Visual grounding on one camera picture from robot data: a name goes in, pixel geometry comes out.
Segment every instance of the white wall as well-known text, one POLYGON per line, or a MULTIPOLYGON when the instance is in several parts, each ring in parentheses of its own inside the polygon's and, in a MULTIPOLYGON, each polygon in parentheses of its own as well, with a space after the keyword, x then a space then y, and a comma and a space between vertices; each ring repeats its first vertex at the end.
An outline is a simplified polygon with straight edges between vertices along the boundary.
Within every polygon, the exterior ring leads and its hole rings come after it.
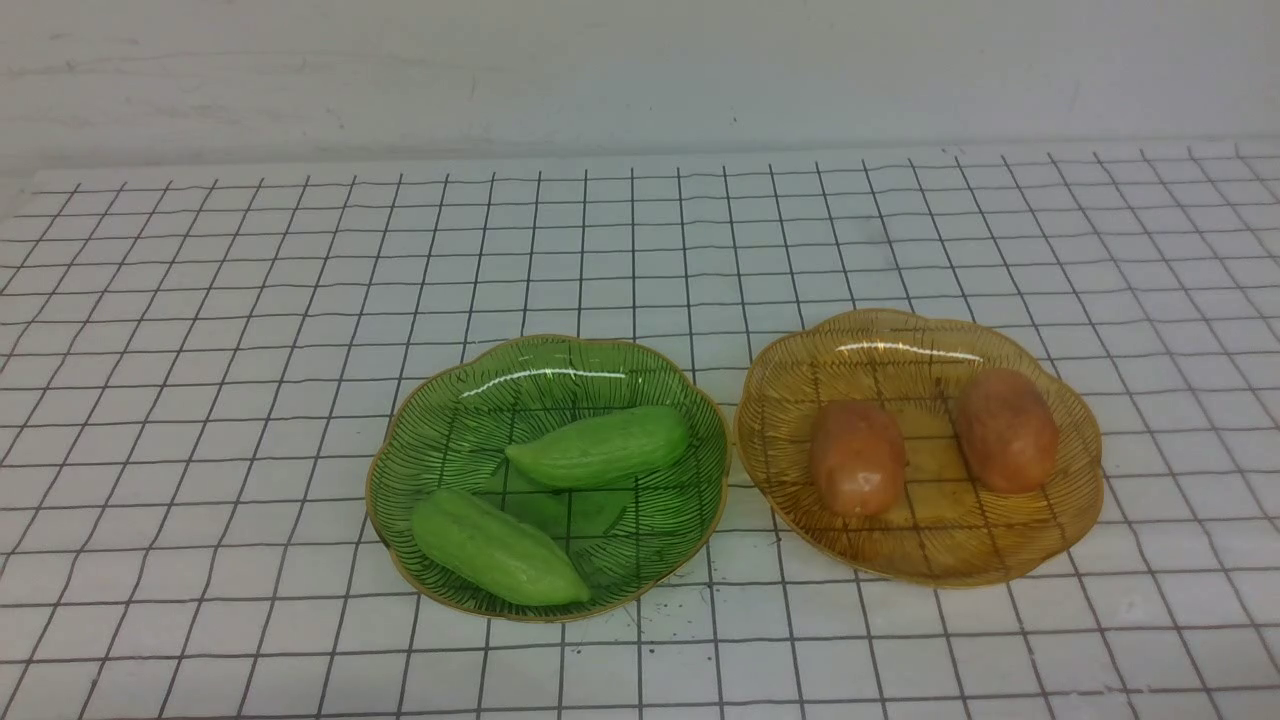
POLYGON ((5 0, 47 165, 1280 133, 1280 0, 5 0))

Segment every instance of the amber glass plate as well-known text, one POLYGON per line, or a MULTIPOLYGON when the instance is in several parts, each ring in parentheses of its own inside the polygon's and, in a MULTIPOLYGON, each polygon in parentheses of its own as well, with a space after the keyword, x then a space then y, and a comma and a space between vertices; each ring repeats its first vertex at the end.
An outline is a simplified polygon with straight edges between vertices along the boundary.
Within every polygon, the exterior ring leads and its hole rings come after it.
POLYGON ((914 583, 1011 580, 1071 547, 1102 510, 1102 438, 1088 405, 1016 342, 973 323, 855 310, 788 334, 751 364, 735 434, 751 480, 801 537, 855 568, 914 583), (1057 468, 1038 492, 987 492, 965 466, 955 398, 991 366, 1030 377, 1061 429, 1057 468), (883 515, 835 515, 809 478, 814 414, 840 398, 881 404, 906 438, 906 496, 883 515))

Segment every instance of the toy cucumber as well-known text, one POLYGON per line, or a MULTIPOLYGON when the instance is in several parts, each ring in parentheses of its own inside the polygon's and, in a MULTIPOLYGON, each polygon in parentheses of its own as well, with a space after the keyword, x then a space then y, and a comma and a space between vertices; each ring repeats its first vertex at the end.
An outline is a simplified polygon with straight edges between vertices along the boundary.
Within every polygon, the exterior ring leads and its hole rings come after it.
POLYGON ((586 418, 524 445, 507 459, 556 489, 603 487, 675 462, 689 447, 689 427, 666 405, 586 418))
POLYGON ((470 493, 433 492, 413 509, 410 525, 428 557, 506 601, 541 606, 591 597, 545 533, 470 493))

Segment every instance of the gold plate rim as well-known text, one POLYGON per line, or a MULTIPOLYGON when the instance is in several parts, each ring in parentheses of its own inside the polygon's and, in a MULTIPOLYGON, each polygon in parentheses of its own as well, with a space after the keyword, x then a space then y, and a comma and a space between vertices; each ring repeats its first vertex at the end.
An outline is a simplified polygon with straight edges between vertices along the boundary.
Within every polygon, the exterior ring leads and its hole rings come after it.
POLYGON ((497 619, 500 619, 500 620, 511 620, 511 621, 515 621, 515 623, 529 623, 529 624, 535 624, 535 625, 547 625, 547 624, 556 624, 556 623, 571 623, 573 620, 584 620, 586 618, 593 618, 595 615, 603 615, 604 612, 609 612, 611 610, 616 610, 618 607, 622 607, 623 605, 627 605, 628 602, 635 601, 637 597, 645 594, 646 592, 649 592, 654 587, 657 587, 659 583, 664 582, 667 578, 669 578, 669 577, 675 575, 676 573, 678 573, 681 568, 684 568, 685 565, 687 565, 690 560, 692 560, 694 557, 696 557, 698 553, 701 552, 701 550, 704 547, 707 547, 707 543, 710 542, 712 536, 716 534, 716 528, 719 527, 721 519, 724 516, 724 506, 728 503, 728 478, 730 478, 731 468, 732 468, 732 464, 733 464, 733 451, 730 448, 731 445, 736 445, 736 443, 735 443, 733 436, 731 433, 731 427, 730 427, 728 419, 724 416, 724 410, 719 406, 719 404, 716 402, 716 400, 710 395, 708 395, 707 391, 704 391, 703 388, 700 388, 696 384, 694 384, 694 382, 685 374, 684 370, 680 369, 680 365, 677 365, 675 360, 672 360, 671 357, 667 357, 664 354, 662 354, 662 352, 659 352, 659 351, 657 351, 657 350, 654 350, 652 347, 649 347, 648 345, 641 345, 639 342, 632 342, 630 340, 581 338, 581 337, 573 337, 573 336, 566 336, 566 334, 557 334, 557 333, 536 333, 536 334, 521 336, 521 337, 517 337, 517 338, 512 338, 512 340, 500 342, 500 343, 490 347, 489 350, 485 350, 480 355, 476 355, 471 360, 467 360, 466 363, 458 363, 457 365, 445 368, 444 370, 440 370, 439 373, 435 373, 434 375, 424 379, 421 383, 419 383, 419 386, 416 388, 413 388, 412 392, 410 392, 408 395, 404 396, 404 400, 401 401, 399 407, 396 409, 396 415, 392 416, 392 421, 388 423, 388 425, 387 425, 387 434, 383 438, 383 443, 381 443, 381 446, 379 446, 378 452, 374 454, 372 460, 370 460, 370 462, 369 462, 369 470, 365 473, 365 514, 369 516, 369 523, 372 525, 374 533, 378 536, 378 541, 381 543, 383 550, 385 550, 387 555, 390 556, 392 565, 396 566, 396 571, 399 573, 401 578, 403 578, 404 582, 408 583, 410 587, 412 587, 420 594, 426 596, 426 597, 434 600, 435 602, 438 602, 438 603, 440 603, 440 605, 443 605, 445 607, 451 607, 453 610, 457 610, 460 612, 465 612, 467 615, 472 615, 472 616, 476 616, 476 618, 497 618, 497 619), (724 434, 724 441, 726 441, 724 442, 724 462, 723 462, 723 468, 722 468, 722 471, 721 471, 721 482, 719 482, 719 484, 721 484, 721 502, 719 502, 719 507, 716 509, 716 515, 712 518, 710 524, 707 527, 707 532, 703 534, 703 538, 698 542, 698 544, 695 544, 694 548, 685 557, 680 559, 676 564, 673 564, 672 569, 668 573, 666 573, 664 575, 654 579, 652 583, 649 583, 649 584, 639 588, 636 592, 631 593, 630 596, 627 596, 625 598, 621 598, 621 600, 617 600, 617 601, 614 601, 612 603, 600 606, 600 607, 593 607, 591 610, 586 610, 586 611, 581 611, 581 612, 572 612, 572 614, 566 614, 566 615, 556 615, 556 616, 552 616, 552 618, 530 618, 530 616, 526 616, 526 615, 515 615, 515 614, 509 614, 509 612, 481 612, 481 611, 474 610, 471 607, 465 607, 465 606, 462 606, 462 605, 460 605, 457 602, 453 602, 452 600, 444 598, 444 597, 439 596, 438 593, 430 591, 429 588, 426 588, 425 585, 422 585, 421 583, 419 583, 417 579, 413 578, 413 575, 410 574, 408 569, 406 569, 404 565, 401 562, 399 556, 396 555, 394 548, 392 548, 392 546, 383 538, 383 530, 379 527, 378 514, 374 511, 374 498, 372 498, 374 466, 378 465, 378 461, 379 461, 379 459, 381 459, 383 452, 385 452, 387 447, 390 445, 392 436, 396 433, 396 425, 401 421, 401 415, 404 413, 404 407, 408 406, 408 402, 413 398, 413 396, 416 396, 419 392, 421 392, 422 388, 425 388, 426 386, 431 384, 436 379, 439 379, 439 378, 442 378, 442 377, 444 377, 444 375, 447 375, 447 374, 449 374, 449 373, 452 373, 454 370, 460 370, 462 368, 467 368, 470 365, 475 365, 475 364, 480 363, 481 360, 484 360, 490 354, 497 352, 498 350, 502 350, 503 347, 507 347, 509 345, 515 345, 517 342, 530 341, 530 340, 561 340, 561 341, 576 342, 576 343, 582 343, 582 345, 634 345, 634 346, 641 347, 641 348, 644 348, 644 350, 654 354, 655 356, 660 357, 664 363, 667 363, 668 365, 671 365, 672 370, 675 370, 680 375, 680 378, 685 382, 685 384, 687 384, 690 387, 690 389, 692 389, 694 392, 696 392, 698 395, 700 395, 707 402, 710 404, 712 407, 716 409, 716 416, 719 418, 721 432, 724 434))
MULTIPOLYGON (((1073 539, 1070 542, 1064 542, 1062 547, 1056 553, 1044 557, 1044 560, 1041 561, 1041 565, 1043 565, 1044 562, 1047 562, 1052 557, 1057 557, 1057 556, 1062 555, 1064 552, 1066 552, 1071 547, 1074 547, 1076 543, 1079 543, 1084 538, 1084 536, 1087 536, 1089 533, 1089 530, 1093 529, 1093 527, 1098 521, 1098 518, 1102 514, 1102 505, 1103 505, 1103 498, 1105 498, 1105 495, 1106 495, 1106 477, 1105 477, 1105 470, 1102 468, 1102 429, 1098 425, 1097 418, 1093 415, 1093 409, 1089 407, 1089 404, 1084 401, 1084 398, 1080 396, 1080 393, 1075 392, 1075 388, 1073 388, 1071 386, 1069 386, 1065 382, 1062 382, 1060 378, 1057 378, 1053 374, 1051 374, 1047 370, 1044 370, 1044 368, 1041 365, 1039 360, 1037 360, 1034 355, 1032 355, 1018 341, 1015 341, 1014 338, 1009 337, 1007 334, 1005 334, 1005 333, 1002 333, 1002 332, 1000 332, 997 329, 988 328, 986 325, 982 325, 982 324, 978 324, 978 323, 973 323, 973 322, 969 322, 969 320, 959 320, 959 319, 951 319, 951 318, 928 318, 925 315, 919 315, 916 313, 908 313, 905 310, 899 310, 896 307, 864 307, 864 309, 858 309, 858 310, 846 310, 845 313, 840 313, 840 314, 832 315, 831 318, 827 318, 826 320, 822 320, 820 323, 818 323, 817 325, 814 325, 812 328, 806 328, 806 329, 803 329, 803 331, 796 331, 796 332, 792 332, 792 333, 787 333, 787 334, 785 334, 782 337, 778 337, 778 338, 773 340, 772 342, 769 342, 764 347, 764 350, 762 350, 759 354, 756 354, 755 359, 751 360, 750 368, 748 368, 746 377, 742 380, 742 392, 741 392, 740 400, 739 400, 739 410, 741 410, 741 407, 744 405, 744 400, 748 396, 749 388, 754 384, 753 383, 753 378, 755 377, 755 374, 760 369, 762 363, 768 361, 769 355, 773 352, 773 350, 777 346, 780 346, 783 342, 788 342, 788 341, 792 341, 792 340, 795 340, 797 337, 805 336, 805 334, 812 334, 812 333, 815 333, 815 332, 819 332, 819 331, 823 331, 823 329, 829 329, 829 325, 844 324, 844 323, 851 322, 851 320, 854 320, 858 316, 877 316, 877 315, 879 315, 879 316, 897 316, 897 318, 902 318, 902 319, 913 319, 913 320, 920 322, 920 323, 923 323, 925 325, 936 325, 936 324, 941 324, 941 323, 948 323, 948 324, 955 324, 955 325, 959 325, 959 327, 966 327, 966 328, 972 329, 973 332, 975 332, 978 334, 996 336, 996 337, 1001 338, 1002 341, 1007 342, 1012 348, 1016 348, 1016 351, 1020 352, 1027 360, 1030 360, 1032 365, 1034 365, 1034 368, 1036 368, 1034 369, 1034 373, 1037 375, 1036 379, 1043 379, 1043 380, 1047 380, 1051 384, 1057 386, 1057 388, 1061 392, 1069 395, 1075 402, 1078 402, 1080 405, 1080 407, 1084 409, 1084 416, 1088 419, 1088 423, 1089 423, 1089 425, 1085 428, 1087 434, 1089 437, 1093 437, 1093 438, 1097 439, 1097 447, 1098 447, 1097 452, 1093 454, 1093 456, 1089 459, 1091 465, 1097 468, 1097 471, 1094 473, 1096 480, 1093 483, 1094 487, 1097 488, 1097 492, 1094 493, 1097 496, 1097 500, 1093 503, 1093 511, 1089 514, 1091 516, 1089 516, 1088 524, 1084 528, 1084 532, 1082 532, 1078 538, 1075 538, 1075 539, 1073 539)), ((833 559, 833 560, 836 560, 838 562, 842 562, 844 565, 847 565, 847 566, 850 566, 850 568, 852 568, 852 569, 855 569, 855 570, 858 570, 860 573, 869 573, 872 575, 878 575, 878 577, 882 577, 882 578, 891 578, 891 579, 896 579, 896 580, 909 582, 911 584, 918 584, 918 585, 924 585, 924 587, 932 587, 932 588, 940 588, 940 589, 963 589, 963 588, 974 588, 974 587, 986 587, 986 585, 998 585, 998 584, 1002 584, 1002 583, 1007 583, 1007 582, 1010 582, 1012 579, 1016 579, 1019 577, 1024 577, 1025 574, 1028 574, 1032 570, 1034 570, 1034 566, 1033 566, 1033 568, 1029 568, 1028 570, 1025 570, 1025 571, 1023 571, 1023 573, 1020 573, 1018 575, 1012 575, 1012 577, 1009 577, 1009 578, 1005 578, 1005 579, 995 579, 995 580, 989 580, 989 582, 968 582, 968 583, 966 582, 959 582, 959 583, 932 582, 932 580, 925 582, 925 580, 923 580, 922 578, 919 578, 916 575, 895 574, 895 573, 891 573, 891 571, 884 571, 883 569, 881 569, 881 570, 872 569, 872 568, 864 565, 863 562, 859 562, 859 561, 856 561, 854 559, 850 559, 849 556, 845 556, 845 555, 841 555, 838 552, 832 551, 831 548, 826 547, 824 544, 822 544, 820 542, 818 542, 817 539, 814 539, 810 536, 809 532, 806 532, 805 529, 803 529, 791 518, 791 515, 788 512, 786 512, 777 503, 777 501, 774 500, 773 495, 764 488, 764 486, 762 484, 762 479, 756 477, 758 475, 756 469, 754 469, 751 466, 751 464, 748 462, 748 459, 745 457, 744 451, 742 451, 742 445, 744 445, 742 441, 741 441, 741 433, 744 432, 744 428, 742 428, 742 423, 744 423, 742 416, 744 416, 744 413, 741 413, 741 411, 733 414, 733 447, 735 447, 735 450, 737 452, 739 462, 742 465, 742 470, 751 479, 751 484, 754 484, 755 488, 760 492, 760 495, 764 496, 764 500, 769 503, 769 507, 773 510, 773 512, 777 514, 777 516, 781 518, 782 521, 786 523, 787 527, 791 528, 792 532, 795 532, 800 538, 803 538, 812 547, 814 547, 818 551, 820 551, 823 555, 827 555, 828 557, 831 557, 831 559, 833 559)))

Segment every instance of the grid paper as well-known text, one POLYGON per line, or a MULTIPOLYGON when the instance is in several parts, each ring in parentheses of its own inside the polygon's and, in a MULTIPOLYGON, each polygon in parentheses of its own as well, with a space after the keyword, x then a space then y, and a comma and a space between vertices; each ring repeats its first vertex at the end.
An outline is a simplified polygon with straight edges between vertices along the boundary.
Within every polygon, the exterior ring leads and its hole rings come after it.
POLYGON ((50 173, 0 224, 5 717, 1274 717, 1280 143, 50 173), (567 625, 420 598, 364 477, 422 378, 636 340, 732 414, 850 307, 995 327, 1105 432, 1030 577, 855 573, 735 465, 718 532, 567 625))

